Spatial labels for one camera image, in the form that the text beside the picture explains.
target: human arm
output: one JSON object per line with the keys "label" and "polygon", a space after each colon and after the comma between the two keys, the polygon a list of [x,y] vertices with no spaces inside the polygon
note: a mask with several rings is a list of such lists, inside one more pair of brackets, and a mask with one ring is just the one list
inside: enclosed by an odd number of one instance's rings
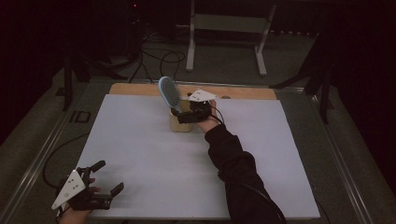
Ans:
{"label": "human arm", "polygon": [[[216,110],[213,109],[212,112],[216,116]],[[238,137],[215,119],[203,122],[197,125],[205,133],[205,140],[209,143],[209,157],[219,169],[219,177],[225,182],[232,222],[286,223],[257,174],[254,157],[242,149]]]}

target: metal frame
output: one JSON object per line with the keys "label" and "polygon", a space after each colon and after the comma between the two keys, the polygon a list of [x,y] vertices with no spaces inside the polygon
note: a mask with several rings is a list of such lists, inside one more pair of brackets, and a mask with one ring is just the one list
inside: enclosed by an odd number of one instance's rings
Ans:
{"label": "metal frame", "polygon": [[262,40],[259,45],[254,48],[254,53],[256,54],[257,65],[259,67],[259,75],[262,77],[267,76],[264,58],[262,57],[262,50],[264,48],[265,40],[269,34],[275,11],[276,6],[271,6],[271,10],[266,19],[195,14],[195,0],[191,0],[190,44],[189,52],[187,54],[186,70],[191,72],[194,66],[195,29],[237,31],[262,34]]}

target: dark background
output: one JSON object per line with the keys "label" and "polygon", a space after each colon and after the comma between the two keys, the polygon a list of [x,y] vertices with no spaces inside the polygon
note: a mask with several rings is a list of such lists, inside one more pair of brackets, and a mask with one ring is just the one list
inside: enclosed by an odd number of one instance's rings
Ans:
{"label": "dark background", "polygon": [[[189,24],[189,1],[108,2],[3,1],[0,143],[51,86],[52,77],[63,67],[67,43],[95,60],[106,61],[108,55],[124,55],[138,48],[139,35],[132,24],[136,18],[173,38],[176,24]],[[125,3],[137,3],[139,8],[126,7]],[[247,6],[246,10],[240,10],[241,4]],[[261,4],[202,0],[197,1],[196,11],[260,16],[265,14],[258,10]],[[282,1],[272,25],[275,35],[319,34],[304,67],[333,64],[332,84],[394,192],[395,11],[395,3],[390,1]],[[130,48],[125,49],[128,39]]]}

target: tripod leg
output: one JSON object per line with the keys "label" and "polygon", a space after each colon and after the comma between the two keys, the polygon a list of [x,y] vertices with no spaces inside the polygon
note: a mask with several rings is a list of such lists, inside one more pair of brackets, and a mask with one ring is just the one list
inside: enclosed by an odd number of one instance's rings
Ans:
{"label": "tripod leg", "polygon": [[327,107],[328,107],[328,103],[329,103],[331,77],[332,77],[332,74],[331,74],[330,70],[326,70],[326,72],[324,74],[323,84],[322,84],[322,93],[321,93],[321,97],[320,97],[320,109],[319,109],[320,116],[322,117],[325,124],[329,123],[329,121],[327,119]]}
{"label": "tripod leg", "polygon": [[72,65],[70,54],[64,56],[64,111],[70,106],[73,101],[72,88]]}
{"label": "tripod leg", "polygon": [[306,77],[312,77],[312,75],[317,72],[319,70],[318,67],[313,67],[311,69],[309,69],[306,72],[300,72],[297,76],[291,77],[281,83],[275,84],[275,85],[271,85],[269,86],[270,89],[283,89],[285,87],[288,87],[289,85],[293,84],[294,82],[297,82],[303,78]]}

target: white board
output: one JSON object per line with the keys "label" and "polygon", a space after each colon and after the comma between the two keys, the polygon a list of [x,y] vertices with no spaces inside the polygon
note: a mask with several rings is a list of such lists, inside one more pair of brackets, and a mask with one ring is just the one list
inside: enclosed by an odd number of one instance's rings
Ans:
{"label": "white board", "polygon": [[[218,99],[227,129],[256,159],[258,173],[286,218],[319,217],[304,167],[279,101]],[[224,184],[207,155],[208,143],[194,127],[173,133],[161,97],[107,95],[78,167],[100,160],[92,174],[108,193],[125,189],[110,210],[93,217],[146,219],[229,218]]]}

